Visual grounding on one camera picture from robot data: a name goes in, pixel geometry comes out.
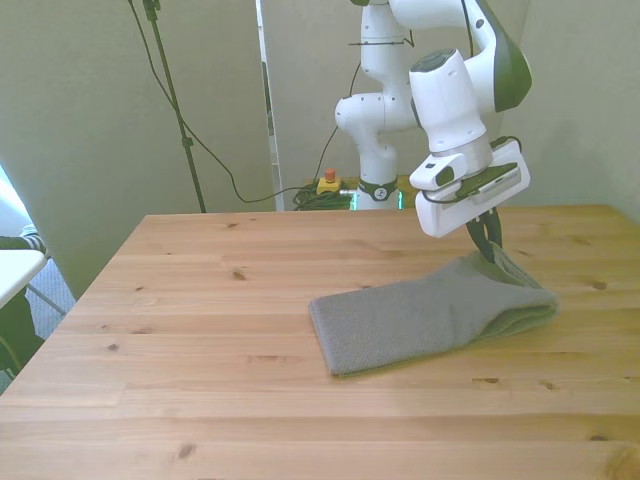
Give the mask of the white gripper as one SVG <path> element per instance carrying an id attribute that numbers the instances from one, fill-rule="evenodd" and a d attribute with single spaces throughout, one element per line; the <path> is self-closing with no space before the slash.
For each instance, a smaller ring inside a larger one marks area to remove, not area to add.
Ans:
<path id="1" fill-rule="evenodd" d="M 503 247 L 502 225 L 494 208 L 529 187 L 531 175 L 516 138 L 492 143 L 493 161 L 486 169 L 466 178 L 462 153 L 429 156 L 414 171 L 414 200 L 422 230 L 441 238 L 466 224 L 479 253 L 494 262 L 491 242 Z"/>

